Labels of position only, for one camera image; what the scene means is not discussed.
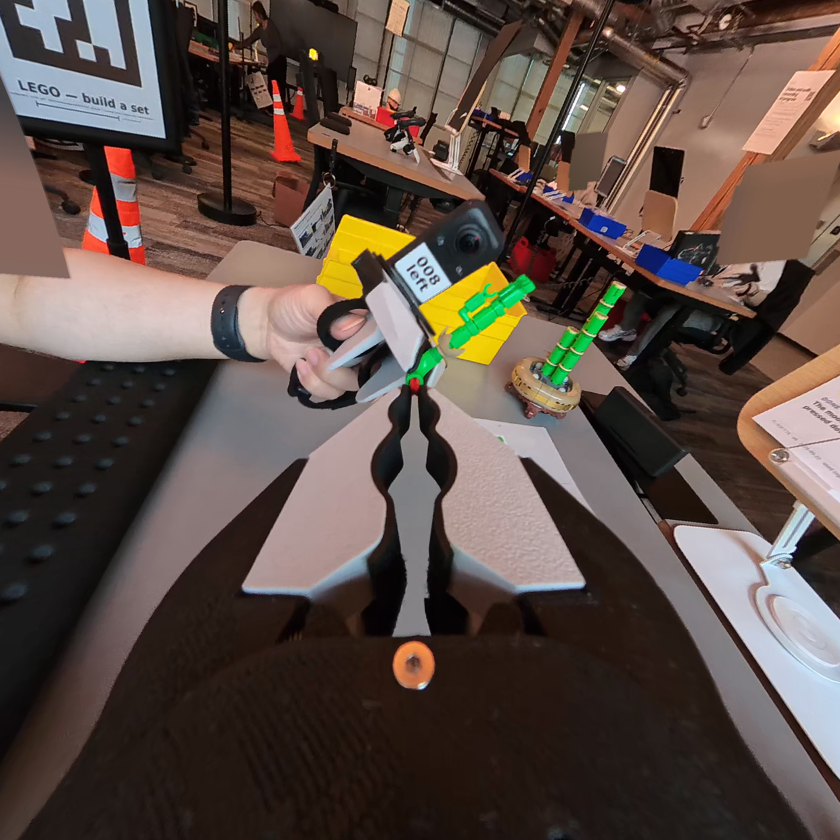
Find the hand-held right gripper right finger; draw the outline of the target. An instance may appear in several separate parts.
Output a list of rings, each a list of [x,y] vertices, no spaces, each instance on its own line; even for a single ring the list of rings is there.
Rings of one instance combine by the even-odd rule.
[[[492,606],[577,592],[585,578],[550,514],[578,502],[440,392],[420,392],[427,472],[437,482],[425,613],[432,634],[475,632]]]

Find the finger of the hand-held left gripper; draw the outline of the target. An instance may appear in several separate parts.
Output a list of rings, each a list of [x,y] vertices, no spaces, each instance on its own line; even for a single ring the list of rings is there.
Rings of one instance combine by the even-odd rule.
[[[364,302],[399,367],[406,375],[414,373],[424,353],[436,344],[422,313],[388,275],[381,275]]]
[[[370,379],[356,393],[357,403],[369,403],[373,400],[399,390],[406,383],[406,372],[399,364],[380,364]]]

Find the green lego bamboo branch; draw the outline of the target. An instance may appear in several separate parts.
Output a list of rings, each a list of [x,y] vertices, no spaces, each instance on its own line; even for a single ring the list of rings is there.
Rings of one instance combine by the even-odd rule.
[[[486,333],[535,289],[534,281],[526,275],[520,275],[499,291],[491,291],[490,284],[485,285],[458,310],[459,322],[453,328],[444,327],[421,353],[406,373],[405,384],[413,393],[418,393],[424,385],[431,387],[435,372],[443,373],[450,358],[459,357],[469,341]]]

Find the person's left forearm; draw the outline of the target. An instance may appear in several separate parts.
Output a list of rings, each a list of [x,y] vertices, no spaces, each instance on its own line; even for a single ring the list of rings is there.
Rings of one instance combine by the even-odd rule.
[[[220,360],[218,284],[65,249],[68,278],[1,275],[1,342],[69,361]]]

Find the lego instruction booklet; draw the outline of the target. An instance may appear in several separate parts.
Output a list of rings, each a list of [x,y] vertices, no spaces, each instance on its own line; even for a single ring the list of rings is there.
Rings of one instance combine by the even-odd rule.
[[[517,456],[531,459],[558,485],[566,489],[585,509],[593,512],[545,428],[484,418],[476,418],[475,421],[498,437]]]

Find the lego bamboo pot model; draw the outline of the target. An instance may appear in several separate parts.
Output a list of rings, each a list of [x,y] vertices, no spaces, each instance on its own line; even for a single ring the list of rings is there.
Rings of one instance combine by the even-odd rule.
[[[615,280],[579,328],[568,327],[546,358],[531,356],[514,366],[505,391],[523,404],[527,419],[545,413],[562,419],[581,401],[581,385],[572,372],[603,329],[626,290]]]

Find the person's left hand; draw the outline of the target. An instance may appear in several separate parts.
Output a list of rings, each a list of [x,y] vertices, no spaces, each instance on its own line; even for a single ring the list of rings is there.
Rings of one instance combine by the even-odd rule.
[[[319,285],[272,290],[267,304],[265,346],[268,356],[289,373],[316,402],[359,389],[352,367],[330,369],[330,351],[318,334],[322,313],[339,300]]]

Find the grey work table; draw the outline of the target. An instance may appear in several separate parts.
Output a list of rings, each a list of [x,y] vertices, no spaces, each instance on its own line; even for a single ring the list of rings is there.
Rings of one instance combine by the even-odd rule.
[[[460,201],[485,199],[483,193],[459,171],[437,166],[425,149],[415,153],[391,151],[381,130],[356,122],[349,134],[334,132],[321,124],[308,130],[308,141],[330,154],[333,146],[339,158],[350,163],[373,181],[403,193],[425,198],[450,196]]]

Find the small black white robot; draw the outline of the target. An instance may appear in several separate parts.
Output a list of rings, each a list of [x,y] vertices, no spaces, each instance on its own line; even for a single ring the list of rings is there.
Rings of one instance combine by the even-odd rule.
[[[423,127],[426,120],[417,116],[415,108],[410,111],[394,112],[392,118],[393,126],[384,131],[385,140],[390,144],[390,151],[412,156],[415,162],[419,163],[420,154],[417,151],[416,139],[411,134],[411,128]]]

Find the printed photo board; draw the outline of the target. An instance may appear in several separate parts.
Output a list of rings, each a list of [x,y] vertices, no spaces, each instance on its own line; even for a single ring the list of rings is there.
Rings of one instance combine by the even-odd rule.
[[[326,185],[290,227],[290,231],[301,255],[322,259],[329,251],[335,228],[333,190]]]

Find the blue storage box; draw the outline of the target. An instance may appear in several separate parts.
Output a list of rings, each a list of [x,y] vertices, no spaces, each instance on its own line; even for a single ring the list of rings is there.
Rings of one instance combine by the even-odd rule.
[[[681,287],[697,280],[704,270],[703,266],[670,257],[668,252],[653,245],[643,245],[635,262],[638,268]]]
[[[582,209],[578,221],[583,228],[594,234],[613,240],[624,236],[627,231],[625,224],[589,206]]]

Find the brown cardboard box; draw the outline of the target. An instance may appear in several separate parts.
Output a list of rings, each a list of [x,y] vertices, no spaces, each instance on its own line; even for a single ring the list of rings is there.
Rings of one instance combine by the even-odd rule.
[[[277,173],[271,189],[275,223],[285,228],[293,225],[303,213],[308,192],[308,179],[287,172]]]

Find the black rectangular box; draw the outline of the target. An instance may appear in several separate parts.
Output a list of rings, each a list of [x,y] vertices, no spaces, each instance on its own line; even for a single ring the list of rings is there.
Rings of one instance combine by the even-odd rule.
[[[605,446],[643,478],[666,475],[689,454],[625,386],[615,386],[606,394],[583,391],[581,409]]]

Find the black stanchion pole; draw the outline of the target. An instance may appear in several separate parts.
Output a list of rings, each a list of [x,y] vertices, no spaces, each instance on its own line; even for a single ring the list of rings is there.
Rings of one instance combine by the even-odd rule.
[[[216,223],[238,227],[256,224],[256,207],[233,195],[232,142],[230,137],[228,2],[217,1],[217,62],[220,96],[222,188],[197,195],[199,212]]]

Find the white paper notice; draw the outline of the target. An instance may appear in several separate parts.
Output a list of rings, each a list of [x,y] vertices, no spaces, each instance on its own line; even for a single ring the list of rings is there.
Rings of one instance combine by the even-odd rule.
[[[795,126],[824,84],[821,70],[799,70],[748,137],[743,152],[771,154]]]

